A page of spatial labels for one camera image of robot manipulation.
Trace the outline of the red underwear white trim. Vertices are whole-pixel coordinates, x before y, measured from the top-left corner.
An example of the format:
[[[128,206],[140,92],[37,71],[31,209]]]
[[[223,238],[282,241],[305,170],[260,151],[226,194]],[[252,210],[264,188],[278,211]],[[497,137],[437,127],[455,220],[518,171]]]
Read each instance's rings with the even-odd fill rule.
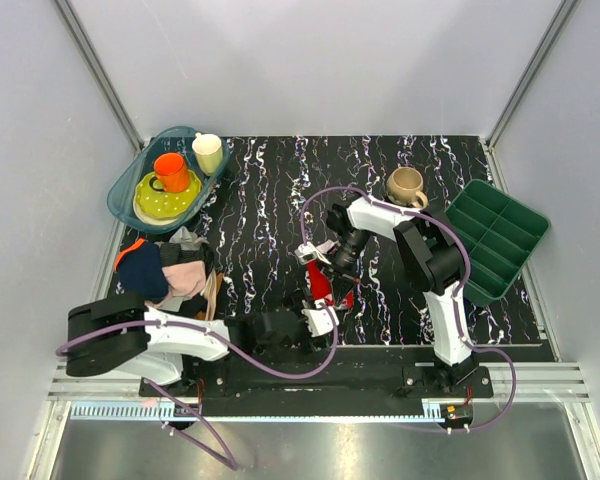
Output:
[[[324,301],[337,310],[350,310],[354,305],[353,290],[357,286],[353,279],[340,276],[337,272],[323,267],[317,260],[307,265],[310,297],[314,302]]]

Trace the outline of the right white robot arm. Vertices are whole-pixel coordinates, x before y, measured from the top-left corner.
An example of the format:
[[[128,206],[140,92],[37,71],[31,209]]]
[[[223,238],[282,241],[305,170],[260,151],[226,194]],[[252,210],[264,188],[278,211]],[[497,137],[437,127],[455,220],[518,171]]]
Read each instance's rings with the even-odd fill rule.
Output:
[[[460,394],[477,368],[463,304],[470,261],[446,214],[360,197],[333,204],[326,225],[339,236],[320,266],[335,304],[359,283],[357,263],[371,237],[396,244],[407,283],[424,295],[434,330],[435,360],[425,369],[427,379],[443,395]]]

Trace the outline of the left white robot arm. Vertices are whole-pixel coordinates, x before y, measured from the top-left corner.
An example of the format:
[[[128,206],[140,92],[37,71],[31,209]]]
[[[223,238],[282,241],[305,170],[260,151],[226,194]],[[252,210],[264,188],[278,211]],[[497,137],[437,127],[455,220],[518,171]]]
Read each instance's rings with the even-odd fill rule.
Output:
[[[176,396],[195,386],[196,372],[182,363],[183,356],[214,362],[233,352],[256,368],[286,380],[305,380],[321,373],[335,356],[339,320],[333,307],[318,303],[304,309],[301,321],[272,320],[275,333],[286,326],[295,334],[301,327],[312,337],[332,335],[326,359],[304,373],[275,370],[244,352],[232,342],[235,334],[223,320],[202,321],[149,306],[135,293],[98,300],[72,309],[68,315],[68,341],[56,350],[67,358],[71,377],[92,377],[119,370],[149,378]]]

